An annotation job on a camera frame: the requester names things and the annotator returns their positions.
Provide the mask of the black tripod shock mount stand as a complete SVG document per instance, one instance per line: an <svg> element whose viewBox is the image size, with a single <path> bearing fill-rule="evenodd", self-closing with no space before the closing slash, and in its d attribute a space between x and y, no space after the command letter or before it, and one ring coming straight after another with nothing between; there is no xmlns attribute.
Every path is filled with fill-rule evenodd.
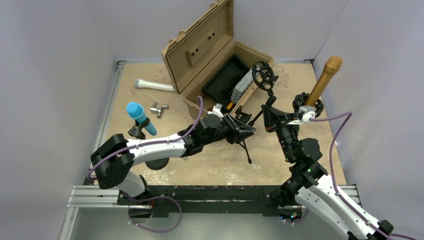
<svg viewBox="0 0 424 240"><path fill-rule="evenodd" d="M263 60L255 62L251 69L253 69L254 82L249 86L239 102L234 104L234 113L237 120L254 127L255 121L258 120L263 112L258 109L258 113L254 115L244 113L244 104L242 101L247 103L248 110L253 110L254 107L258 108L260 104L272 105L276 100L273 88L279 76L274 73L271 65ZM251 164L252 159L249 154L246 140L237 144L245 150L247 161Z"/></svg>

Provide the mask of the blue microphone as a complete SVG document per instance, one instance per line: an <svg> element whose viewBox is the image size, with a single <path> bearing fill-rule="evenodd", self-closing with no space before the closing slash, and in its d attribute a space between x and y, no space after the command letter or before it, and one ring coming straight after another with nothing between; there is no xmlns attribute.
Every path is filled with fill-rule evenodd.
<svg viewBox="0 0 424 240"><path fill-rule="evenodd" d="M146 116L142 105L137 102L130 102L126 106L126 112L131 119L135 120L140 125L145 125L144 128L150 135L157 135L157 130L150 122L150 119Z"/></svg>

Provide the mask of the white mesh-head microphone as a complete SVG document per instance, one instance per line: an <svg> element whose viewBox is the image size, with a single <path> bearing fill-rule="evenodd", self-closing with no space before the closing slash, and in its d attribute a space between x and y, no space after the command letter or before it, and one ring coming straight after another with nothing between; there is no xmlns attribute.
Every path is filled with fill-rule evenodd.
<svg viewBox="0 0 424 240"><path fill-rule="evenodd" d="M134 80L135 87L139 89L153 89L166 92L174 92L174 87L169 84L146 81L141 78Z"/></svg>

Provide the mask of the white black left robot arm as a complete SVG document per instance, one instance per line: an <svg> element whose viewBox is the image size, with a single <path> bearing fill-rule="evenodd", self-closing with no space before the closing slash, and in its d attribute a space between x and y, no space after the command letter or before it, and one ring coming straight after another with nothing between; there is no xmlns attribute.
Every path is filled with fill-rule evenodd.
<svg viewBox="0 0 424 240"><path fill-rule="evenodd" d="M142 163L184 158L200 153L204 146L226 140L240 144L251 137L256 129L229 114L220 117L207 114L198 118L186 129L166 137L152 139L126 139L115 134L90 157L98 186L102 190L117 188L138 205L149 199L148 185L144 178L131 172Z"/></svg>

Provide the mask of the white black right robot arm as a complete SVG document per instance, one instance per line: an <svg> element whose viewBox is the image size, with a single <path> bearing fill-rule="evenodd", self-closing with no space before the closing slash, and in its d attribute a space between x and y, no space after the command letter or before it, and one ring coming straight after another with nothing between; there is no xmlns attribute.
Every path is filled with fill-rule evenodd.
<svg viewBox="0 0 424 240"><path fill-rule="evenodd" d="M316 121L311 106L288 113L262 105L266 132L276 133L291 177L280 187L281 206L294 202L306 207L346 240L388 240L394 227L367 213L319 163L323 156L317 139L299 139L296 125Z"/></svg>

